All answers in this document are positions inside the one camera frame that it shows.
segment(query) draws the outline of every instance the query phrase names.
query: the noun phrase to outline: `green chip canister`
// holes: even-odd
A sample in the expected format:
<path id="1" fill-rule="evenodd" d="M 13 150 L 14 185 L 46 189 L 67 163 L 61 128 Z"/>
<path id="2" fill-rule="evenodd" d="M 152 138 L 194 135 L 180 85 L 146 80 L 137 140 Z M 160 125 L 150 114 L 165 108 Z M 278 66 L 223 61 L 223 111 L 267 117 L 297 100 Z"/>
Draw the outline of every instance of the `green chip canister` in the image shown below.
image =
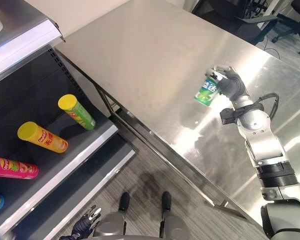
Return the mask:
<path id="1" fill-rule="evenodd" d="M 194 96 L 194 99 L 198 100 L 200 103 L 210 106 L 218 92 L 219 88 L 216 81 L 211 77 L 207 77 L 198 93 Z"/>
<path id="2" fill-rule="evenodd" d="M 62 96 L 58 101 L 58 106 L 84 127 L 84 129 L 91 130 L 95 128 L 96 121 L 74 95 L 66 94 Z"/>

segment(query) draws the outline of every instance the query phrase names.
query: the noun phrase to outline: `potato chip tube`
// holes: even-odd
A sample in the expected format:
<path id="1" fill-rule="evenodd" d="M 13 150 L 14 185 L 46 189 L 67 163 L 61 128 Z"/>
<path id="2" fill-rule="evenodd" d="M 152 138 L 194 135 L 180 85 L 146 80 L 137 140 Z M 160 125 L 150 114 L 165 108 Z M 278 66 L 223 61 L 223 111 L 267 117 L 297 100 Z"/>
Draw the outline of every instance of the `potato chip tube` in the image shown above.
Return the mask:
<path id="1" fill-rule="evenodd" d="M 56 153 L 63 153 L 67 150 L 68 142 L 50 131 L 40 127 L 33 121 L 22 124 L 17 132 L 20 139 L 49 149 Z"/>
<path id="2" fill-rule="evenodd" d="M 13 179 L 33 179 L 39 173 L 37 165 L 13 161 L 0 157 L 0 177 Z"/>
<path id="3" fill-rule="evenodd" d="M 95 128 L 96 121 L 74 95 L 66 94 L 62 96 L 58 101 L 58 106 L 84 127 L 84 129 L 91 130 Z"/>

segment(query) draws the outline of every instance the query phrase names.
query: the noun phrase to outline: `white shelf edge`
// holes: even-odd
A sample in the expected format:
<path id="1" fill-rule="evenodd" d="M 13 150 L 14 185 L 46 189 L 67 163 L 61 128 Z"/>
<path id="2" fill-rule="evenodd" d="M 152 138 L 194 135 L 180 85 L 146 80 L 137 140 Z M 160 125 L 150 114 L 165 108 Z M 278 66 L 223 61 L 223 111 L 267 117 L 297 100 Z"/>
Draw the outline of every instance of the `white shelf edge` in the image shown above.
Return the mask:
<path id="1" fill-rule="evenodd" d="M 115 125 L 112 125 L 87 148 L 80 152 L 66 167 L 64 167 L 52 179 L 50 179 L 39 191 L 29 198 L 28 201 L 16 209 L 15 212 L 0 225 L 0 237 L 13 228 L 23 216 L 28 214 L 30 211 L 33 211 L 32 208 L 34 208 L 39 201 L 41 201 L 48 193 L 50 193 L 63 179 L 69 175 L 69 173 L 82 164 L 106 140 L 115 134 L 117 130 L 118 128 Z"/>
<path id="2" fill-rule="evenodd" d="M 0 47 L 0 74 L 61 36 L 56 26 L 47 19 L 7 42 Z"/>
<path id="3" fill-rule="evenodd" d="M 110 171 L 80 202 L 73 208 L 62 221 L 55 226 L 51 232 L 43 240 L 51 240 L 75 215 L 86 205 L 86 203 L 127 163 L 127 161 L 135 154 L 132 149 L 114 168 Z"/>

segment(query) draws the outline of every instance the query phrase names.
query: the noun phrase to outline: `metal table top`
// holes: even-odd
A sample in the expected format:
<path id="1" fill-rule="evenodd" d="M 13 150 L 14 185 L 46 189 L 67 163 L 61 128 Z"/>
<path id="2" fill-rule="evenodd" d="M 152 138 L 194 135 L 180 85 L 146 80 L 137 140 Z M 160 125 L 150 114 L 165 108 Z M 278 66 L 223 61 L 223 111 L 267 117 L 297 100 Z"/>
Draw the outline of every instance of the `metal table top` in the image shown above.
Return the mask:
<path id="1" fill-rule="evenodd" d="M 271 127 L 300 181 L 300 70 L 163 0 L 129 1 L 57 49 L 261 224 L 265 201 L 244 139 L 219 117 L 230 101 L 194 99 L 207 68 L 235 67 L 252 99 L 280 95 Z"/>

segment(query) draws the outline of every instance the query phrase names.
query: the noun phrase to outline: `shelf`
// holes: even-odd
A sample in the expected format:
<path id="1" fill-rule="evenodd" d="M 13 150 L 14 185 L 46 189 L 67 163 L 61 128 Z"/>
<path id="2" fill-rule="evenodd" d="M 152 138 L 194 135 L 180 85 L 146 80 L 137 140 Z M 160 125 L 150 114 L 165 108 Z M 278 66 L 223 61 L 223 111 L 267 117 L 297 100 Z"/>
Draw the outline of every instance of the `shelf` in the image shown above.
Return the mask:
<path id="1" fill-rule="evenodd" d="M 0 177 L 0 194 L 5 197 L 4 206 L 0 210 L 0 235 L 13 228 L 117 132 L 117 127 L 90 105 L 84 104 L 96 120 L 95 129 L 84 130 L 67 114 L 47 127 L 68 141 L 69 147 L 65 153 L 58 154 L 31 143 L 24 145 L 23 151 L 32 155 L 35 164 L 39 166 L 36 178 L 27 180 Z"/>
<path id="2" fill-rule="evenodd" d="M 0 0 L 0 21 L 0 80 L 62 40 L 55 23 L 24 0 Z"/>
<path id="3" fill-rule="evenodd" d="M 134 154 L 113 136 L 15 227 L 16 239 L 52 239 Z"/>

